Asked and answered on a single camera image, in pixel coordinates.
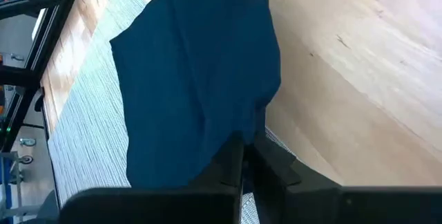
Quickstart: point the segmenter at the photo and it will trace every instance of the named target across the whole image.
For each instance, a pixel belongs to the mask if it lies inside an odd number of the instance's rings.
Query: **wheel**
[[[33,160],[34,160],[34,158],[32,156],[22,156],[19,159],[19,162],[24,165],[29,165],[30,163],[33,162]]]
[[[26,147],[33,147],[37,141],[33,138],[20,138],[20,144]]]

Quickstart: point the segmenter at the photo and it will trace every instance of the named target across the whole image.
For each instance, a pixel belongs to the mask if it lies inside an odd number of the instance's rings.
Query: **black plastic part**
[[[340,186],[258,134],[250,154],[261,224],[328,223]]]
[[[344,187],[336,223],[442,223],[440,187]]]
[[[24,68],[0,65],[0,84],[22,87],[36,87],[39,85],[31,71]]]
[[[23,123],[22,126],[23,126],[23,127],[32,127],[32,128],[37,128],[37,129],[43,129],[43,130],[44,130],[44,127],[43,127],[43,126],[39,126],[39,125],[37,125],[37,124]]]
[[[243,149],[233,134],[187,187],[86,190],[66,203],[59,223],[239,223]]]

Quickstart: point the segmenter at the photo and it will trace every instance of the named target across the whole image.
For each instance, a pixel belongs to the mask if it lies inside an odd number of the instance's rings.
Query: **black bracket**
[[[0,3],[0,19],[58,5],[61,0],[11,0]]]

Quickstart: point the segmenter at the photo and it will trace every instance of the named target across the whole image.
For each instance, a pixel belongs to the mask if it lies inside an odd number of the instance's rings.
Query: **blue object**
[[[152,0],[111,42],[132,187],[187,185],[280,85],[269,0]]]
[[[3,168],[2,168],[2,173],[5,174],[5,182],[9,182],[11,175],[10,175],[10,170],[11,170],[11,166],[12,166],[12,161],[10,159],[7,158],[0,158],[3,159]],[[11,192],[11,186],[9,185],[9,183],[5,184],[6,186],[6,195],[2,196],[6,199],[6,209],[11,209],[12,208],[12,192]],[[13,217],[7,217],[6,218],[7,223],[13,223]]]

